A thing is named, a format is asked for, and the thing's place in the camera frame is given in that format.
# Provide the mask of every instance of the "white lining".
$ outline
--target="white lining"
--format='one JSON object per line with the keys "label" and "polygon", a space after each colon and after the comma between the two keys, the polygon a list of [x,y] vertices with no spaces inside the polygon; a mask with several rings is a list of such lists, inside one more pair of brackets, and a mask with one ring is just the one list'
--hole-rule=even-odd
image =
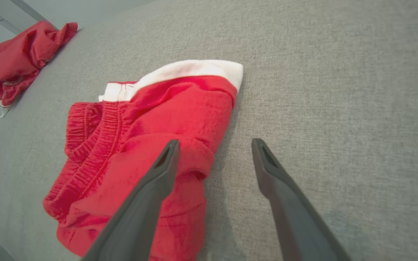
{"label": "white lining", "polygon": [[239,91],[243,65],[222,60],[186,60],[165,65],[141,78],[136,84],[109,83],[99,101],[129,101],[136,92],[151,84],[188,76],[221,76]]}

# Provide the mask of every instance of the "drawstring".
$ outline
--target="drawstring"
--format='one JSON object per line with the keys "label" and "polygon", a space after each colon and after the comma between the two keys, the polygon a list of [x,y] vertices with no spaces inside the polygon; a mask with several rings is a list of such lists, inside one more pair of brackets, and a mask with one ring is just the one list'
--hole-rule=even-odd
{"label": "drawstring", "polygon": [[0,118],[4,117],[8,113],[8,111],[11,109],[11,106],[12,106],[12,104],[11,105],[3,105],[2,100],[0,100],[0,108],[1,108],[1,111],[2,111],[2,114],[1,114]]}

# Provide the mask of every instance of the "red cloth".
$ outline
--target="red cloth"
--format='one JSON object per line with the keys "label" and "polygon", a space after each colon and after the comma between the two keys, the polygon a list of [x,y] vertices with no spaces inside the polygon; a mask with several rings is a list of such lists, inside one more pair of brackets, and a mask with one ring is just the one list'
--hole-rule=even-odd
{"label": "red cloth", "polygon": [[41,68],[77,32],[76,23],[58,31],[39,22],[11,40],[0,43],[0,100],[9,106],[38,76]]}
{"label": "red cloth", "polygon": [[140,89],[130,101],[76,103],[68,115],[67,162],[45,210],[57,236],[83,256],[171,139],[181,142],[150,260],[195,260],[204,242],[203,180],[229,125],[237,89],[220,76],[188,76]]}

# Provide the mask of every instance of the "red towel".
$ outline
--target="red towel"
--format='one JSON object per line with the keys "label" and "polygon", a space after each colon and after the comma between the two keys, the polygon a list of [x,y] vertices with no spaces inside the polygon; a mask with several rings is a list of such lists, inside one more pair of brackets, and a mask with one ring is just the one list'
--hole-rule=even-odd
{"label": "red towel", "polygon": [[68,160],[43,200],[57,236],[83,256],[171,139],[181,142],[150,260],[195,260],[204,242],[203,180],[229,125],[242,65],[181,61],[140,81],[109,83],[99,103],[76,103],[67,120]]}
{"label": "red towel", "polygon": [[76,32],[76,23],[68,23],[58,31],[43,21],[0,43],[1,106],[11,106],[16,97],[32,84],[41,68]]}

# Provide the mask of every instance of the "gray fabric surface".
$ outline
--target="gray fabric surface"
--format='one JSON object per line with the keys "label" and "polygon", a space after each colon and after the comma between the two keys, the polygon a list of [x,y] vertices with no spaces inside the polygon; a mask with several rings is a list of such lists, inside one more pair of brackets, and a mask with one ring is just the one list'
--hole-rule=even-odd
{"label": "gray fabric surface", "polygon": [[354,260],[418,260],[418,1],[158,0],[84,28],[0,120],[0,242],[73,260],[41,200],[68,108],[183,59],[244,65],[206,182],[200,260],[280,260],[250,141],[261,137]]}

